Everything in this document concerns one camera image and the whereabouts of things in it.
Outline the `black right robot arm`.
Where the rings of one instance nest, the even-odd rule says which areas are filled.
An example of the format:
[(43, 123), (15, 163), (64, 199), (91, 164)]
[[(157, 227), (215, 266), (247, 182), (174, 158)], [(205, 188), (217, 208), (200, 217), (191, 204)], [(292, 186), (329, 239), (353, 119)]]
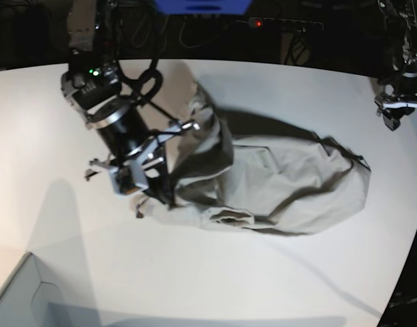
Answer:
[(166, 143), (199, 126), (180, 121), (153, 101), (163, 84), (159, 47), (138, 78), (124, 74), (118, 59), (120, 27), (118, 1), (73, 1), (67, 17), (70, 56), (61, 92), (109, 150), (105, 160), (89, 162), (85, 178), (105, 170), (117, 194), (142, 192), (172, 206)]

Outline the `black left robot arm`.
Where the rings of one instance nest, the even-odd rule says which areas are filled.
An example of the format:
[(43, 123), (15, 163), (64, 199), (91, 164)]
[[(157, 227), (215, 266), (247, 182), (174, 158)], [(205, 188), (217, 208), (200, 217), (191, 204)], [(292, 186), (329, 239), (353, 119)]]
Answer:
[(417, 110), (417, 1), (379, 1), (390, 45), (390, 71), (377, 80), (377, 115), (389, 130)]

